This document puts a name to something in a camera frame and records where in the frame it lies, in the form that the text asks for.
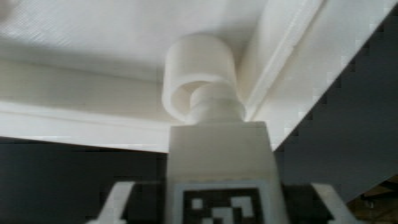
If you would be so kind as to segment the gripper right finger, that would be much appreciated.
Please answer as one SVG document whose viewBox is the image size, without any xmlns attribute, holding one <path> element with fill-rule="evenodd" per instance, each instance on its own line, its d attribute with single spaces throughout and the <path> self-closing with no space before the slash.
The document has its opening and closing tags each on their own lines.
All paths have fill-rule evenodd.
<svg viewBox="0 0 398 224">
<path fill-rule="evenodd" d="M 284 185 L 282 195 L 289 224 L 366 224 L 328 184 Z"/>
</svg>

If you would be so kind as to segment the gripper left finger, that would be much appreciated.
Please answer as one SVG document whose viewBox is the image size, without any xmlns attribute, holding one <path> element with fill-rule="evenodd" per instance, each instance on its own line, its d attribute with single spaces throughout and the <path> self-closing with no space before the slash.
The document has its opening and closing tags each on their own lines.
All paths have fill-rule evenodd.
<svg viewBox="0 0 398 224">
<path fill-rule="evenodd" d="M 163 183 L 117 181 L 105 195 L 98 215 L 85 224 L 161 224 Z"/>
</svg>

